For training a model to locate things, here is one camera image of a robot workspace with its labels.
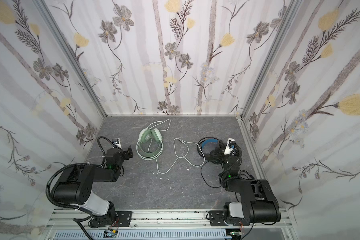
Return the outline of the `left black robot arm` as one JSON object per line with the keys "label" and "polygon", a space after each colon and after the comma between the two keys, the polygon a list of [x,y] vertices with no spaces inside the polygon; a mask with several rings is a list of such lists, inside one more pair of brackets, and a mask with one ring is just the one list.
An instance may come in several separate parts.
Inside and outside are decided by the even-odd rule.
{"label": "left black robot arm", "polygon": [[67,165],[48,180],[46,197],[56,207],[74,209],[88,214],[89,227],[114,227],[120,223],[121,214],[115,205],[96,195],[92,188],[95,182],[116,182],[124,174],[123,163],[134,156],[132,147],[126,151],[111,148],[104,156],[103,165]]}

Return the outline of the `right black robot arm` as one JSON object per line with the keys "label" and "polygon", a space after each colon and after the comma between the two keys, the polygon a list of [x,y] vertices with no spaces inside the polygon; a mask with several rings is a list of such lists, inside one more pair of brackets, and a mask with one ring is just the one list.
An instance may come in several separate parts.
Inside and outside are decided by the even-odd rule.
{"label": "right black robot arm", "polygon": [[238,202],[225,203],[222,212],[210,213],[212,226],[273,225],[281,220],[278,201],[267,180],[257,180],[241,171],[242,149],[229,139],[225,148],[215,149],[214,157],[222,162],[219,184],[227,192],[239,195]]}

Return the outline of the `green white headphones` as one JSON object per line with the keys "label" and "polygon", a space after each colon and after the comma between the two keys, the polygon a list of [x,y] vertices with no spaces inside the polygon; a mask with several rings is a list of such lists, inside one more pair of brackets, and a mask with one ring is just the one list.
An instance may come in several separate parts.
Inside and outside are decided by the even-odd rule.
{"label": "green white headphones", "polygon": [[153,160],[163,152],[163,137],[157,128],[145,128],[140,131],[136,151],[143,160]]}

